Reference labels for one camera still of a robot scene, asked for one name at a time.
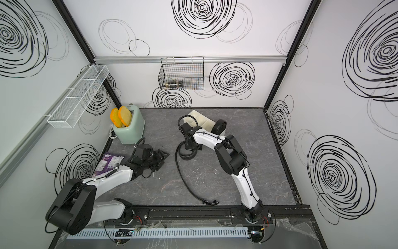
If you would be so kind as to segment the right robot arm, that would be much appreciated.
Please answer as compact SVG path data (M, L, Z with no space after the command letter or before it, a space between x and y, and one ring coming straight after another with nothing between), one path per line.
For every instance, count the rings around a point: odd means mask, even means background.
M213 149L222 169L232 176L245 207L245 219L249 223L256 223L261 219L263 203L255 192L255 188L248 174L249 162L237 139L232 136L221 136L206 131L200 126L192 127L188 123L179 125L180 132L184 135L175 152L175 162L178 158L189 161L193 159L203 146Z

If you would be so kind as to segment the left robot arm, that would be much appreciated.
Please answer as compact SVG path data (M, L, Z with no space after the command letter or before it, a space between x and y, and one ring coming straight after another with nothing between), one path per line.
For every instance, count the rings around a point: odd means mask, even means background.
M135 145L133 153L116 162L115 166L100 175L66 182L61 192L50 206L46 222L70 235L81 232L87 225L116 220L121 225L129 225L137 216L133 205L121 198L108 202L97 199L119 185L133 181L145 170L159 171L169 153L154 150L148 144Z

